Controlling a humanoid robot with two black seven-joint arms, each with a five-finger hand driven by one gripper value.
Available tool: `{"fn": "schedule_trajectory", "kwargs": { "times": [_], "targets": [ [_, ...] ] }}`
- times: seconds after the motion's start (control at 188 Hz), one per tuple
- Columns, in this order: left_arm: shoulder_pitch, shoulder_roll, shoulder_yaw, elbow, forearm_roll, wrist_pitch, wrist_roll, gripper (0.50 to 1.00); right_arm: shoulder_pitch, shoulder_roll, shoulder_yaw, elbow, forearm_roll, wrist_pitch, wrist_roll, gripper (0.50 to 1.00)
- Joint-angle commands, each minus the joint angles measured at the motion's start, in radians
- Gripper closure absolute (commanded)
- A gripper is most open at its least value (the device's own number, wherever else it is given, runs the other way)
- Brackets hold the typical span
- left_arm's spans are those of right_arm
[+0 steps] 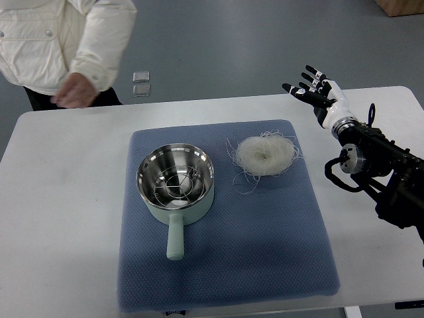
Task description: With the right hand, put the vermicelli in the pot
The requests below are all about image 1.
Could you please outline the person's bare hand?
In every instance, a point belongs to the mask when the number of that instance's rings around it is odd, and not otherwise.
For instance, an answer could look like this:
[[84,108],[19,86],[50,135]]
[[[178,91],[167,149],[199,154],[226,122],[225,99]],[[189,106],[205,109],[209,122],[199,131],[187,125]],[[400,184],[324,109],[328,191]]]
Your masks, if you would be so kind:
[[71,73],[50,102],[59,108],[83,109],[92,105],[98,93],[84,75]]

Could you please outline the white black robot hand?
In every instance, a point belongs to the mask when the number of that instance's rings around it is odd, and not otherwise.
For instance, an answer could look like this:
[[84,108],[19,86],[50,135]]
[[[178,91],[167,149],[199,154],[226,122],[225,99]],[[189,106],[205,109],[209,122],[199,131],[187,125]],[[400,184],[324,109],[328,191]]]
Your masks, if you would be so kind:
[[333,134],[341,125],[357,125],[358,119],[350,112],[349,102],[338,84],[312,66],[306,65],[305,69],[307,73],[302,72],[301,76],[307,83],[283,83],[282,88],[312,106],[319,125]]

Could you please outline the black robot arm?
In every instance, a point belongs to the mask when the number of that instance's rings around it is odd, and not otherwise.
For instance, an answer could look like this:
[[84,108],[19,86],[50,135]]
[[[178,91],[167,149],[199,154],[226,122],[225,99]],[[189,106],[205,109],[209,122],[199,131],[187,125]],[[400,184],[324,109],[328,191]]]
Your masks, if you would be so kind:
[[414,227],[422,239],[423,159],[373,127],[374,116],[371,104],[367,123],[353,117],[335,122],[332,134],[342,150],[325,164],[325,176],[345,191],[364,191],[375,201],[379,219],[400,229]]

